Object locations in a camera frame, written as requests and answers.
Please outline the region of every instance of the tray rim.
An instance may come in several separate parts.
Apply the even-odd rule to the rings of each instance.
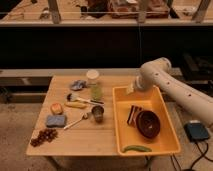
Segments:
[[[115,90],[116,89],[124,89],[124,88],[127,88],[127,86],[117,86],[117,87],[113,87],[112,89],[112,94],[113,94],[113,109],[114,109],[114,124],[115,124],[115,136],[116,136],[116,147],[117,147],[117,152],[120,156],[124,156],[124,157],[128,157],[128,156],[156,156],[156,155],[171,155],[171,154],[176,154],[176,153],[180,153],[181,152],[181,146],[180,146],[180,142],[179,142],[179,139],[177,137],[177,133],[174,129],[174,126],[172,124],[172,121],[171,121],[171,118],[169,116],[169,113],[168,113],[168,110],[167,110],[167,107],[166,107],[166,104],[165,104],[165,101],[160,93],[160,89],[158,86],[155,86],[153,85],[152,89],[156,89],[155,91],[157,92],[158,96],[160,97],[160,100],[162,102],[162,105],[163,105],[163,108],[165,108],[165,114],[166,114],[166,117],[168,119],[168,122],[169,122],[169,125],[170,125],[170,128],[171,128],[171,131],[173,133],[173,137],[174,137],[174,141],[176,142],[176,145],[177,145],[177,149],[176,150],[170,150],[170,151],[164,151],[164,152],[143,152],[143,153],[140,153],[140,152],[136,152],[136,153],[123,153],[121,150],[120,150],[120,139],[119,139],[119,131],[118,131],[118,118],[117,118],[117,108],[116,108],[116,102],[115,102]]]

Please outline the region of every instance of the sponge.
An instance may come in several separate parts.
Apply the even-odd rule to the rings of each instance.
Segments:
[[[67,121],[66,115],[48,115],[46,119],[46,127],[63,128],[66,125],[66,121]]]

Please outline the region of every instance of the gray floor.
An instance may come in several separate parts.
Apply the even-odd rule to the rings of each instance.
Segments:
[[[190,166],[192,161],[199,156],[199,152],[194,144],[188,142],[183,131],[182,123],[190,119],[190,116],[179,114],[184,111],[173,103],[167,104],[171,119],[178,134],[182,151],[177,154],[182,169]],[[53,171],[54,168],[42,157],[29,157],[25,155],[27,144],[40,111],[40,103],[28,104],[0,104],[0,171],[32,170],[32,171]],[[213,158],[213,141],[208,140],[210,151],[208,156]],[[139,171],[142,169],[145,159],[120,158],[120,157],[57,157],[58,162],[70,170],[80,171]],[[213,170],[213,163],[202,159],[194,167],[196,170]],[[173,166],[169,156],[157,157],[152,170],[172,171]]]

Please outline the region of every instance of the green chili pepper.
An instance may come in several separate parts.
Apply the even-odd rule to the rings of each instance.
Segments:
[[[145,146],[142,146],[142,145],[129,145],[129,146],[126,146],[123,149],[123,153],[130,151],[130,150],[139,151],[139,152],[150,152],[150,151],[152,151],[151,148],[148,148],[148,147],[145,147]]]

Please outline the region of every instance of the plastic tray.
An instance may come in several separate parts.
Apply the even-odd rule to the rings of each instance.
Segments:
[[[122,156],[169,155],[180,152],[180,144],[158,87],[146,92],[126,94],[126,87],[113,88],[113,104],[117,150]],[[153,111],[160,119],[160,133],[154,139],[144,137],[136,127],[127,124],[131,105]],[[142,145],[151,152],[122,152],[128,145]]]

